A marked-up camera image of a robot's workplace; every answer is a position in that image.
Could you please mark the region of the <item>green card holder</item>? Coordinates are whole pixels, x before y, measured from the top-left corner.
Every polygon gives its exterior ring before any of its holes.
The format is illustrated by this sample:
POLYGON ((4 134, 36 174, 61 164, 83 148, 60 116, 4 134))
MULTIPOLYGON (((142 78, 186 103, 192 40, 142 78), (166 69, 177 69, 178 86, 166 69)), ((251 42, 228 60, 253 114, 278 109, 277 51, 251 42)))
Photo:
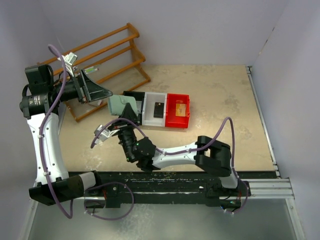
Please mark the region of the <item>green card holder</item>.
POLYGON ((130 104, 136 115, 139 114, 136 99, 133 96, 112 95, 107 100, 107 106, 112 116, 120 116, 126 104, 130 104))

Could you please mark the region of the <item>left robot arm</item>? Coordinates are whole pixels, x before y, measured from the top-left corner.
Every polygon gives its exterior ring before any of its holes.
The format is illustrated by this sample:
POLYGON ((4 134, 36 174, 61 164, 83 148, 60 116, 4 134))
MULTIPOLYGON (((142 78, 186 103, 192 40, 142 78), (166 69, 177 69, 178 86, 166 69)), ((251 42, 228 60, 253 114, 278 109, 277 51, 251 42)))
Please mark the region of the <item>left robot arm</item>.
POLYGON ((28 192, 31 199, 47 206, 82 197, 86 189, 99 181, 94 171, 69 176, 59 140, 59 105, 77 99, 90 103, 111 97, 113 93, 93 82, 84 70, 76 77, 66 74, 66 83, 54 81, 48 64, 25 68, 28 84, 22 90, 19 108, 32 134, 37 175, 28 192))

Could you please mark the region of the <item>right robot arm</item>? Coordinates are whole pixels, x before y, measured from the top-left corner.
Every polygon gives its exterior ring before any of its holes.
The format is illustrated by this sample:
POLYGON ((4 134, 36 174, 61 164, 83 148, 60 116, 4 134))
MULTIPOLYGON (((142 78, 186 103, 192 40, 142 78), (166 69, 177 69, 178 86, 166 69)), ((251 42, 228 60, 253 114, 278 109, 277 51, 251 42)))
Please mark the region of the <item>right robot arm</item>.
POLYGON ((225 189, 237 190, 239 195, 249 195, 249 188, 235 170, 235 145, 228 145, 217 138, 231 117, 226 117, 214 137, 201 135, 195 142, 172 147, 158 148, 144 136, 137 139, 134 130, 139 119, 130 103, 108 105, 111 115, 118 118, 108 127, 117 135, 126 160, 135 163, 144 172, 161 170, 178 165, 195 165, 208 174, 218 177, 225 189))

